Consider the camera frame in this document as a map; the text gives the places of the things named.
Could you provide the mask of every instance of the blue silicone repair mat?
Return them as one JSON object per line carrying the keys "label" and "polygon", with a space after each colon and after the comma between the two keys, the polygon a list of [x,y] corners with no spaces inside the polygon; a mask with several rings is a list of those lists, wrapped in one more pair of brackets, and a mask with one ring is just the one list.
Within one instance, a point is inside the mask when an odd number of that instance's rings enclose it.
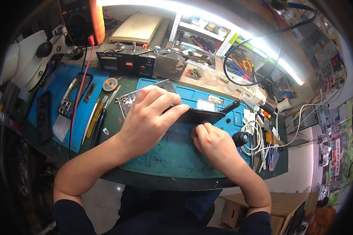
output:
{"label": "blue silicone repair mat", "polygon": [[[53,127],[57,117],[59,116],[57,108],[60,104],[60,101],[66,93],[68,86],[79,72],[81,72],[80,66],[67,65],[66,67],[64,67],[63,65],[59,65],[57,67],[57,69],[53,72],[55,79],[51,82],[51,84],[47,87],[46,90],[43,90],[43,88],[41,87],[38,89],[37,94],[35,95],[32,107],[28,115],[28,120],[30,121],[30,123],[36,126],[36,101],[38,97],[41,96],[44,92],[50,91],[50,119],[51,127]],[[75,153],[78,153],[80,151],[82,136],[84,134],[85,126],[88,122],[89,115],[99,96],[99,93],[102,90],[103,82],[108,79],[110,75],[110,73],[107,71],[97,70],[94,68],[88,68],[87,73],[93,75],[93,81],[91,83],[96,83],[97,86],[91,94],[89,102],[84,103],[83,101],[80,101],[77,106],[71,141],[71,150]],[[69,96],[71,101],[75,100],[76,91],[77,89],[74,88],[70,92]],[[69,132],[70,130],[67,132],[66,137],[64,138],[62,143],[54,134],[52,134],[52,139],[55,140],[57,143],[61,143],[62,146],[68,148]]]}
{"label": "blue silicone repair mat", "polygon": [[[136,89],[151,85],[156,80],[140,78]],[[207,92],[199,91],[189,87],[173,84],[175,90],[182,99],[183,104],[196,108],[197,100],[207,100]],[[225,100],[223,106],[229,105],[232,100],[216,96]],[[218,121],[214,126],[227,131],[230,135],[240,131],[243,127],[243,110],[247,109],[245,104],[231,111],[225,118]],[[135,157],[120,166],[123,170],[151,174],[157,176],[181,177],[181,178],[222,178],[225,177],[217,171],[208,160],[195,148],[190,137],[194,125],[175,123],[166,132],[160,142],[144,155]],[[238,151],[240,156],[250,164],[250,157]]]}

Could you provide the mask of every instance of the mesh basket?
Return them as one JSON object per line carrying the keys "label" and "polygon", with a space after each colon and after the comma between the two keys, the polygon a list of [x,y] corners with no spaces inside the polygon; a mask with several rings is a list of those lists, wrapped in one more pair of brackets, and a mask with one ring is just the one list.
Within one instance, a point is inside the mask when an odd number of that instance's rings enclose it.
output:
{"label": "mesh basket", "polygon": [[187,62],[179,59],[156,55],[153,75],[179,81],[187,67]]}

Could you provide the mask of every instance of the red button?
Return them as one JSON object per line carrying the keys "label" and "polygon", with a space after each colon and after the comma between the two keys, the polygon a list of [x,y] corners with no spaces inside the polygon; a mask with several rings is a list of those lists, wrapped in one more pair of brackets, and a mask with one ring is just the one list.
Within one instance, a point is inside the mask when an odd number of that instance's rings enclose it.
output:
{"label": "red button", "polygon": [[128,68],[133,68],[133,63],[132,62],[126,62],[126,66]]}

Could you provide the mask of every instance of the tile floor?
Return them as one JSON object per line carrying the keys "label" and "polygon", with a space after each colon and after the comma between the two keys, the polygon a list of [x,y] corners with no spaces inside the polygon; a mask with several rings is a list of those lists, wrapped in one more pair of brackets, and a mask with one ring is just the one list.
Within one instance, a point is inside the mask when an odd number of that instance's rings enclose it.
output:
{"label": "tile floor", "polygon": [[[311,128],[302,131],[312,137]],[[314,168],[313,144],[306,144],[289,148],[289,171],[283,175],[268,179],[265,182],[270,191],[295,193],[303,192],[311,186]],[[84,195],[82,201],[85,211],[94,225],[97,234],[102,234],[111,229],[119,218],[120,198],[125,185],[99,179],[94,186]],[[240,193],[239,187],[225,188],[221,195]],[[208,226],[226,228],[221,223],[221,214],[224,200],[215,201],[215,213]]]}

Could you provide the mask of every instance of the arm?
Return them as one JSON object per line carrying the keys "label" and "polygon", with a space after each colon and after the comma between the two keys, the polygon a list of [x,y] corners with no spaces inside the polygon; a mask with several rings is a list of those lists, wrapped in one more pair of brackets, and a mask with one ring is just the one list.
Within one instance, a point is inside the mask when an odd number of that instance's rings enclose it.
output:
{"label": "arm", "polygon": [[271,195],[267,185],[239,155],[226,131],[204,123],[193,130],[191,137],[196,148],[212,165],[240,187],[249,205],[247,216],[258,211],[271,213]]}
{"label": "arm", "polygon": [[[171,104],[174,107],[162,114]],[[143,88],[116,135],[73,158],[58,171],[54,202],[69,199],[82,205],[80,195],[101,175],[151,150],[188,109],[188,105],[181,105],[177,94],[156,86]]]}

